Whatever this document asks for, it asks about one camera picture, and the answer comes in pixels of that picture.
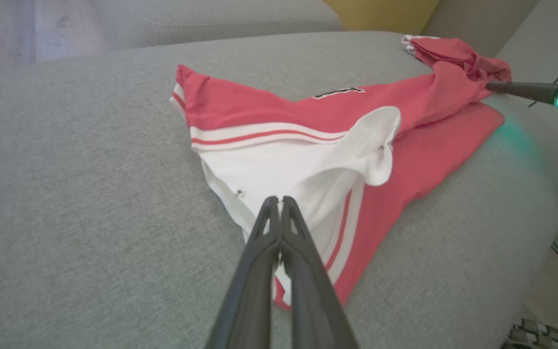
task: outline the black and white patterned object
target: black and white patterned object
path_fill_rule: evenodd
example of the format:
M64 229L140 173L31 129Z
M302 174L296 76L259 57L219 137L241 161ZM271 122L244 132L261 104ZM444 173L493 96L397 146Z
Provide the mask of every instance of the black and white patterned object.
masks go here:
M558 349L558 329L522 318L511 327L501 349Z

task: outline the folded clothing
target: folded clothing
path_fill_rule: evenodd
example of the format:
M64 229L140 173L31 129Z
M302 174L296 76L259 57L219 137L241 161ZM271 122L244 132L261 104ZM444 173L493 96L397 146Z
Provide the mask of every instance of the folded clothing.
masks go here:
M403 208L503 123L479 101L489 95L487 81L511 79L505 62L473 59L450 39L408 44L433 74L299 102L186 66L177 71L170 100L245 241L266 197L294 197L342 303ZM273 298L288 307L290 278L281 265L275 276Z

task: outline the wooden floor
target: wooden floor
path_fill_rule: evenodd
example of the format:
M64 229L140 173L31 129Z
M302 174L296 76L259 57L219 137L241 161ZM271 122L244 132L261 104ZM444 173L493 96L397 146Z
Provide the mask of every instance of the wooden floor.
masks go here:
M0 69L107 50L93 0L0 0ZM558 328L555 252L519 316Z
M108 47L93 0L0 0L0 69Z

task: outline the gray sofa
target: gray sofa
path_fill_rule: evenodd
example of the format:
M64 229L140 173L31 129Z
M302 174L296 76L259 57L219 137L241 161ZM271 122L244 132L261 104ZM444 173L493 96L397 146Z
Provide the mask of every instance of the gray sofa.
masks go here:
M0 71L0 348L199 348L243 250L168 103L186 64L299 100L430 73L387 32L300 33ZM558 137L506 123L410 204L345 305L362 348L496 349L558 227ZM273 307L273 348L290 347Z
M95 0L112 49L341 31L322 0Z

